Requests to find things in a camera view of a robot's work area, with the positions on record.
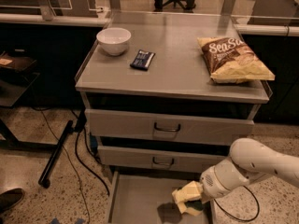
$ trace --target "drawer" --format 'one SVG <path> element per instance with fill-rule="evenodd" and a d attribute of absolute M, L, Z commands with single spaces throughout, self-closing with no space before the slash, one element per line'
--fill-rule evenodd
<path fill-rule="evenodd" d="M 236 102 L 98 92 L 87 92 L 86 98 L 91 109 L 227 119 L 247 119 L 254 107 Z"/>
<path fill-rule="evenodd" d="M 108 201 L 106 224 L 216 224 L 214 203 L 206 203 L 202 215 L 182 215 L 172 191 L 183 187 L 195 175 L 154 171 L 116 171 Z"/>
<path fill-rule="evenodd" d="M 246 119 L 189 117 L 86 109 L 92 135 L 172 142 L 231 145 L 251 133 Z"/>
<path fill-rule="evenodd" d="M 201 173 L 222 161 L 220 155 L 178 153 L 127 147 L 98 147 L 105 165 Z"/>

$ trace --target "cabinet top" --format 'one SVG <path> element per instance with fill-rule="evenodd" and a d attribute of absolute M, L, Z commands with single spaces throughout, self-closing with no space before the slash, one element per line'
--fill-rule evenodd
<path fill-rule="evenodd" d="M 77 91 L 251 104 L 269 100 L 261 81 L 223 85 L 209 77 L 197 37 L 239 38 L 229 17 L 120 12 L 114 14 L 109 26 L 131 32 L 130 48 L 112 57 L 95 44 L 81 67 Z M 148 71 L 130 67 L 140 49 L 155 52 Z"/>

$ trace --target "drawer handle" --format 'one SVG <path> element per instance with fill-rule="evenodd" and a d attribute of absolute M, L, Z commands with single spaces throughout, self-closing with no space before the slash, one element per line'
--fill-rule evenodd
<path fill-rule="evenodd" d="M 163 161 L 156 161 L 156 158 L 152 157 L 152 162 L 157 165 L 170 167 L 175 163 L 175 159 L 172 158 L 170 162 L 163 162 Z"/>
<path fill-rule="evenodd" d="M 154 128 L 157 131 L 164 131 L 164 132 L 179 132 L 180 131 L 180 124 L 176 129 L 165 129 L 165 128 L 159 128 L 157 122 L 154 124 Z"/>

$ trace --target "black cable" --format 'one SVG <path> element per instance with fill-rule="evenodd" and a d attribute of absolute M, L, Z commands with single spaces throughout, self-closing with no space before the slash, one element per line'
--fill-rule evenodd
<path fill-rule="evenodd" d="M 79 136 L 80 136 L 80 133 L 77 133 L 77 137 L 76 137 L 76 141 L 75 141 L 75 152 L 76 152 L 76 156 L 77 156 L 77 146 L 78 146 L 78 138 L 79 138 Z M 89 209 L 88 209 L 87 203 L 86 203 L 86 199 L 85 199 L 84 194 L 83 194 L 82 180 L 80 179 L 80 177 L 79 177 L 79 175 L 78 175 L 78 171 L 75 169 L 73 163 L 72 163 L 72 162 L 70 162 L 70 163 L 71 163 L 71 165 L 73 166 L 73 168 L 74 168 L 74 170 L 75 170 L 75 172 L 76 172 L 76 174 L 77 174 L 77 177 L 78 177 L 78 180 L 79 180 L 79 189 L 80 189 L 80 192 L 81 192 L 81 195 L 82 195 L 82 198 L 83 198 L 85 207 L 86 207 L 86 211 L 87 211 L 87 216 L 88 216 L 88 221 L 87 221 L 87 223 L 90 223 L 90 221 L 91 221 L 91 215 L 90 215 L 90 211 L 89 211 Z"/>
<path fill-rule="evenodd" d="M 34 91 L 34 89 L 33 89 L 32 87 L 31 87 L 31 91 L 32 91 L 32 94 L 33 94 L 33 96 L 34 96 L 35 102 L 36 102 L 36 104 L 38 105 L 38 103 L 37 103 L 37 99 L 36 99 L 36 93 L 35 93 L 35 91 Z M 44 110 L 43 110 L 43 109 L 39 109 L 38 111 L 41 112 L 42 116 L 44 117 L 44 120 L 46 121 L 46 124 L 47 124 L 47 126 L 48 126 L 50 132 L 51 132 L 52 135 L 55 137 L 55 139 L 58 141 L 59 139 L 58 139 L 58 137 L 55 135 L 55 133 L 54 133 L 54 131 L 52 130 L 52 128 L 50 127 L 49 122 L 48 122 L 48 120 L 47 120 L 47 118 L 46 118 L 46 115 L 44 114 Z M 87 222 L 87 223 L 90 223 L 91 216 L 90 216 L 90 211 L 89 211 L 89 209 L 88 209 L 88 205 L 87 205 L 87 203 L 86 203 L 86 199 L 85 199 L 84 194 L 83 194 L 82 180 L 81 180 L 81 178 L 80 178 L 80 176 L 79 176 L 79 174 L 78 174 L 78 171 L 77 171 L 77 169 L 75 168 L 73 162 L 71 161 L 71 159 L 70 159 L 70 157 L 69 157 L 69 155 L 68 155 L 68 152 L 67 152 L 67 150 L 66 150 L 66 148 L 65 148 L 64 146 L 63 146 L 63 149 L 64 149 L 64 151 L 65 151 L 66 157 L 67 157 L 68 160 L 69 160 L 69 163 L 70 163 L 71 166 L 73 167 L 73 169 L 74 169 L 74 171 L 75 171 L 75 173 L 76 173 L 76 175 L 77 175 L 77 177 L 78 177 L 79 191 L 80 191 L 80 194 L 81 194 L 81 196 L 82 196 L 83 202 L 84 202 L 84 204 L 85 204 L 85 209 L 86 209 L 86 212 L 87 212 L 87 215 L 88 215 L 88 222 Z"/>
<path fill-rule="evenodd" d="M 78 161 L 89 171 L 89 172 L 91 172 L 94 176 L 96 176 L 101 182 L 102 182 L 102 184 L 104 185 L 104 187 L 105 187 L 105 189 L 106 189 L 106 191 L 107 191 L 107 195 L 108 196 L 110 196 L 110 191 L 109 191 L 109 188 L 108 188 L 108 186 L 107 186 L 107 184 L 106 184 L 106 182 L 103 180 L 103 178 L 102 177 L 100 177 L 98 174 L 96 174 L 92 169 L 90 169 L 82 160 L 81 160 L 81 158 L 79 157 L 79 155 L 78 155 L 78 144 L 76 144 L 75 145 L 75 154 L 76 154 L 76 157 L 77 157 L 77 159 L 78 159 Z"/>
<path fill-rule="evenodd" d="M 71 109 L 70 111 L 71 111 L 72 114 L 78 119 L 78 115 L 74 112 L 74 110 Z M 83 128 L 83 130 L 84 130 L 85 147 L 86 147 L 87 151 L 89 152 L 89 154 L 94 158 L 94 160 L 95 160 L 97 163 L 103 165 L 103 163 L 101 162 L 100 158 L 96 157 L 96 155 L 94 155 L 94 154 L 92 153 L 92 151 L 89 149 L 89 147 L 88 147 L 88 145 L 87 145 L 87 134 L 86 134 L 86 129 L 85 129 L 85 127 Z"/>
<path fill-rule="evenodd" d="M 237 217 L 233 216 L 232 214 L 228 213 L 226 210 L 224 210 L 224 208 L 221 207 L 221 206 L 219 205 L 219 203 L 218 203 L 216 200 L 214 200 L 214 202 L 215 202 L 215 204 L 220 208 L 220 210 L 221 210 L 226 216 L 230 217 L 231 219 L 234 219 L 234 220 L 239 221 L 239 222 L 250 222 L 250 221 L 256 219 L 256 218 L 260 215 L 260 204 L 259 204 L 259 201 L 257 200 L 257 198 L 255 197 L 255 195 L 253 194 L 253 192 L 252 192 L 249 188 L 247 188 L 247 187 L 245 187 L 245 186 L 243 186 L 243 188 L 246 189 L 246 190 L 252 195 L 252 197 L 254 198 L 254 200 L 255 200 L 255 202 L 256 202 L 256 205 L 257 205 L 257 213 L 256 213 L 256 215 L 255 215 L 253 218 L 250 218 L 250 219 L 240 219 L 240 218 L 237 218 Z"/>

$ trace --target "black desk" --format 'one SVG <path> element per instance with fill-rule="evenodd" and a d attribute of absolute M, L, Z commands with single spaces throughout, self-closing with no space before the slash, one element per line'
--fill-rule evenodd
<path fill-rule="evenodd" d="M 31 87 L 37 77 L 38 74 L 33 73 L 26 77 L 20 76 L 20 80 L 18 80 L 17 82 L 11 82 L 11 76 L 0 76 L 0 106 L 10 108 L 13 107 L 21 98 L 21 96 Z M 5 138 L 5 140 L 0 140 L 0 148 L 30 152 L 50 152 L 50 159 L 41 177 L 38 180 L 38 184 L 47 189 L 50 186 L 50 173 L 54 167 L 55 162 L 59 158 L 67 135 L 71 132 L 72 124 L 73 121 L 71 120 L 67 122 L 57 145 L 52 145 L 19 141 L 0 118 L 0 134 L 2 134 Z"/>

